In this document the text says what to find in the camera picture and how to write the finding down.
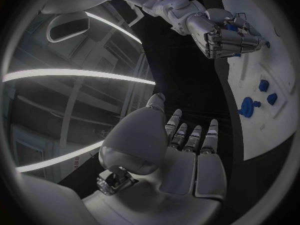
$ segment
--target robotic arm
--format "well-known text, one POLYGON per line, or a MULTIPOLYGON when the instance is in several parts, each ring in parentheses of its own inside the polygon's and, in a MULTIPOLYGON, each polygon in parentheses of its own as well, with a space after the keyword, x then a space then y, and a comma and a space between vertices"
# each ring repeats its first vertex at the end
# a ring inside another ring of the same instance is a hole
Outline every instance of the robotic arm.
MULTIPOLYGON (((108 0, 50 0, 44 14, 84 11, 108 0)), ((206 9, 196 0, 124 0, 141 7, 153 17, 162 17, 172 30, 191 35, 209 59, 229 58, 258 51, 270 44, 247 21, 219 8, 206 9), (232 25, 236 30, 228 29, 232 25)))

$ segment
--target curved light strip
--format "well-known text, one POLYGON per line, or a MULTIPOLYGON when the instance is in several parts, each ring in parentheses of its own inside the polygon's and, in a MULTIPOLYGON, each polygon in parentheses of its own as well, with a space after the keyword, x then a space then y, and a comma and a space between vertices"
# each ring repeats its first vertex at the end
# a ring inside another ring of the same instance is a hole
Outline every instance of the curved light strip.
POLYGON ((140 44, 142 44, 142 42, 141 42, 137 37, 133 36, 133 35, 130 34, 128 31, 125 31, 123 28, 120 28, 119 26, 117 26, 117 25, 111 23, 110 21, 107 21, 107 20, 105 20, 105 19, 103 19, 103 18, 101 18, 101 17, 99 17, 99 16, 96 16, 96 15, 94 15, 94 14, 91 14, 91 13, 89 13, 89 12, 85 12, 85 13, 86 13, 89 17, 91 17, 91 18, 97 19, 97 20, 99 20, 99 21, 101 21, 101 22, 103 22, 103 23, 106 23, 106 24, 108 24, 108 25, 114 27, 115 29, 118 29, 118 30, 121 31, 122 33, 125 33, 125 34, 128 35, 129 37, 133 38, 134 40, 136 40, 137 42, 139 42, 140 44))
POLYGON ((48 75, 85 76, 85 77, 95 77, 95 78, 120 79, 120 80, 143 83, 143 84, 155 85, 154 81, 148 81, 148 80, 139 79, 131 76, 117 75, 113 73, 76 70, 76 69, 52 69, 52 68, 24 70, 24 71, 16 71, 16 72, 8 73, 3 77, 2 81, 7 82, 14 79, 37 77, 37 76, 48 76, 48 75))
POLYGON ((85 154, 85 153, 87 153, 91 150, 94 150, 96 148, 99 148, 99 147, 102 146, 103 142, 104 142, 104 140, 102 140, 100 142, 97 142, 93 145, 87 146, 83 149, 68 153, 68 154, 63 155, 63 156, 59 156, 59 157, 56 157, 56 158, 53 158, 53 159, 50 159, 50 160, 47 160, 47 161, 42 161, 42 162, 34 163, 34 164, 31 164, 31 165, 27 165, 27 166, 19 166, 19 167, 16 167, 15 169, 19 173, 24 173, 24 172, 28 172, 28 171, 32 171, 32 170, 36 170, 36 169, 42 169, 42 168, 45 168, 45 167, 48 167, 48 166, 51 166, 51 165, 54 165, 54 164, 61 163, 61 162, 66 161, 68 159, 72 159, 72 158, 77 157, 81 154, 85 154))

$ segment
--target led light strip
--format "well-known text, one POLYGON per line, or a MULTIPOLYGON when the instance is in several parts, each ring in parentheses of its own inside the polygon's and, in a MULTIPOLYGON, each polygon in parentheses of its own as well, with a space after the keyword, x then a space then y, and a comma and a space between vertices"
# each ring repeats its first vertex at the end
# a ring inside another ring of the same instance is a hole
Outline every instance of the led light strip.
POLYGON ((19 166, 19 167, 16 167, 15 169, 19 173, 24 173, 24 172, 28 172, 28 171, 32 171, 32 170, 36 170, 36 169, 42 169, 42 168, 45 168, 45 167, 48 167, 48 166, 51 166, 51 165, 54 165, 54 164, 61 163, 61 162, 66 161, 68 159, 72 159, 72 158, 77 157, 81 154, 85 154, 85 153, 87 153, 91 150, 94 150, 96 148, 99 148, 99 147, 102 146, 103 142, 104 142, 104 140, 102 140, 100 142, 97 142, 93 145, 87 146, 83 149, 68 153, 68 154, 63 155, 63 156, 59 156, 59 157, 56 157, 56 158, 53 158, 53 159, 50 159, 50 160, 47 160, 47 161, 42 161, 42 162, 34 163, 34 164, 31 164, 31 165, 27 165, 27 166, 19 166))
POLYGON ((3 82, 7 82, 14 79, 28 78, 28 77, 37 77, 37 76, 85 76, 85 77, 95 77, 95 78, 108 78, 108 79, 120 79, 132 82, 138 82, 143 84, 155 85, 154 81, 148 81, 144 79, 139 79, 131 76, 117 75, 113 73, 106 73, 100 71, 87 71, 87 70, 76 70, 76 69, 33 69, 33 70, 24 70, 8 73, 4 76, 3 82))
POLYGON ((106 23, 106 24, 108 24, 108 25, 114 27, 115 29, 118 29, 118 30, 121 31, 122 33, 125 33, 125 34, 128 35, 129 37, 133 38, 134 40, 136 40, 137 42, 139 42, 140 44, 142 44, 142 42, 141 42, 137 37, 133 36, 133 35, 130 34, 128 31, 125 31, 123 28, 120 28, 119 26, 117 26, 117 25, 111 23, 110 21, 107 21, 107 20, 105 20, 105 19, 103 19, 103 18, 101 18, 101 17, 99 17, 99 16, 96 16, 96 15, 94 15, 94 14, 91 14, 91 13, 89 13, 89 12, 85 12, 85 13, 86 13, 89 17, 91 17, 91 18, 97 19, 97 20, 99 20, 99 21, 101 21, 101 22, 103 22, 103 23, 106 23))

